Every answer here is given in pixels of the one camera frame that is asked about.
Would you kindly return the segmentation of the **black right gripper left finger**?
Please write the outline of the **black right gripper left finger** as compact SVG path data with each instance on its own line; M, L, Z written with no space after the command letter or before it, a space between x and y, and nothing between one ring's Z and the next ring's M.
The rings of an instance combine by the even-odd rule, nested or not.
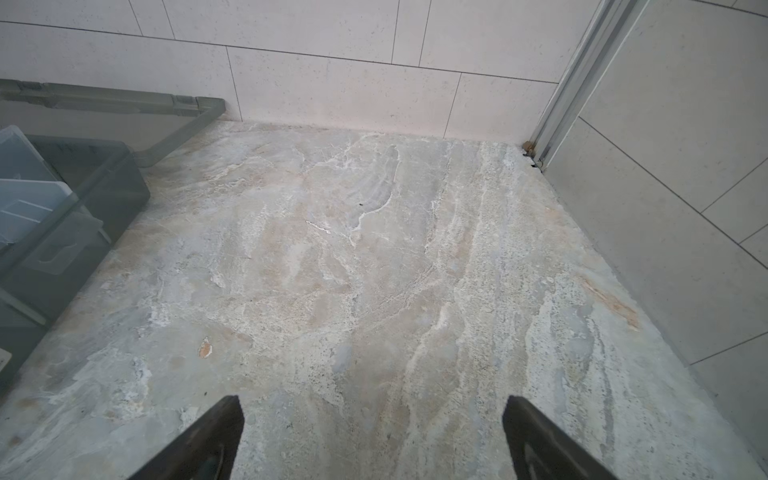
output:
M243 429L239 397L224 396L129 479L229 479Z

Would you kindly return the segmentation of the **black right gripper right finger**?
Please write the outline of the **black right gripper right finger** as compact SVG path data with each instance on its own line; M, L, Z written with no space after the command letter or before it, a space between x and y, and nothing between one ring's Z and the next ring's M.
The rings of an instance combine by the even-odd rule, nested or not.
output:
M617 480L524 397L508 398L502 425L518 479Z

